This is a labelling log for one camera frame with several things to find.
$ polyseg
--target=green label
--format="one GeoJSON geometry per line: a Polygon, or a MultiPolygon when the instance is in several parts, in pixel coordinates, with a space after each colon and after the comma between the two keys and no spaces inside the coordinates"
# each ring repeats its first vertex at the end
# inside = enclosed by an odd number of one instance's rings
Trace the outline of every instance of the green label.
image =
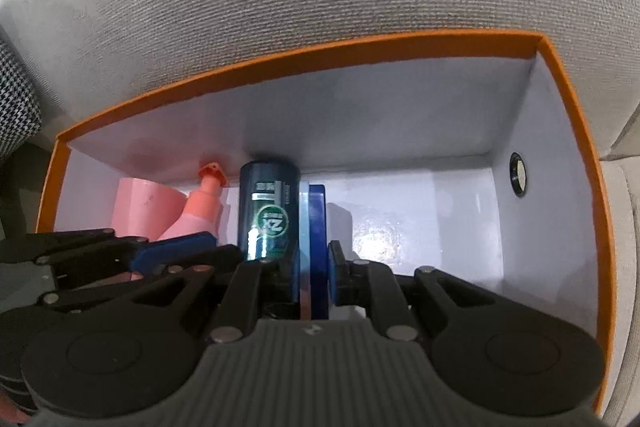
{"type": "Polygon", "coordinates": [[[287,232],[289,228],[289,217],[287,212],[277,204],[265,204],[258,213],[255,214],[255,226],[260,230],[260,234],[267,237],[278,237],[287,232]]]}

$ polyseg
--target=black and white fabric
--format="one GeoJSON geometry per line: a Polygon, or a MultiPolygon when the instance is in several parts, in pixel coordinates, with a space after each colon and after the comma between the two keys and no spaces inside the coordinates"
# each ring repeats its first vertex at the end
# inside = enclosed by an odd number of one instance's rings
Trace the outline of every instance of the black and white fabric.
{"type": "Polygon", "coordinates": [[[19,58],[0,37],[0,162],[41,126],[33,83],[19,58]]]}

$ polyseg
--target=blue plastic piece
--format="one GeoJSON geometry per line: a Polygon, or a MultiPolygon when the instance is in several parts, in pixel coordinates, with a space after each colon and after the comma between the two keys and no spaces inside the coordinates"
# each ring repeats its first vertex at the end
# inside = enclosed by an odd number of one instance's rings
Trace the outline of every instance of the blue plastic piece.
{"type": "Polygon", "coordinates": [[[300,245],[300,318],[311,318],[311,283],[310,283],[310,250],[309,237],[309,182],[300,182],[300,227],[298,229],[300,245]]]}
{"type": "Polygon", "coordinates": [[[326,195],[324,185],[309,185],[309,228],[311,238],[311,318],[329,318],[328,256],[326,241],[326,195]]]}
{"type": "Polygon", "coordinates": [[[331,251],[331,245],[326,246],[326,256],[327,256],[327,264],[329,267],[328,270],[328,279],[329,279],[329,293],[331,295],[332,302],[338,300],[338,286],[335,281],[335,262],[334,256],[331,251]]]}
{"type": "Polygon", "coordinates": [[[129,263],[132,272],[152,275],[156,268],[167,264],[180,264],[180,259],[206,253],[218,246],[218,240],[209,232],[191,233],[164,241],[149,243],[129,263]]]}

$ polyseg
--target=deodorant can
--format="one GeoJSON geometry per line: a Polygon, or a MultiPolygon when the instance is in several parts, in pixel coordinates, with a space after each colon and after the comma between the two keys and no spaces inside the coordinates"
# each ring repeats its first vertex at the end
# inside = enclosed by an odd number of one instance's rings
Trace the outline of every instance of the deodorant can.
{"type": "Polygon", "coordinates": [[[240,169],[238,247],[248,260],[284,257],[298,248],[300,171],[285,161],[240,169]]]}

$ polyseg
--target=pink bottle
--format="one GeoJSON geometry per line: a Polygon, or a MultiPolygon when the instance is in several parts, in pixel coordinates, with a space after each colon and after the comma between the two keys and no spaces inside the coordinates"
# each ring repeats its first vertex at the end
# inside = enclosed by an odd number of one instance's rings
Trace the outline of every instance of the pink bottle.
{"type": "Polygon", "coordinates": [[[200,188],[189,194],[182,215],[164,232],[160,240],[196,232],[210,232],[218,237],[220,223],[220,192],[226,185],[226,177],[217,163],[205,165],[198,176],[200,188]]]}

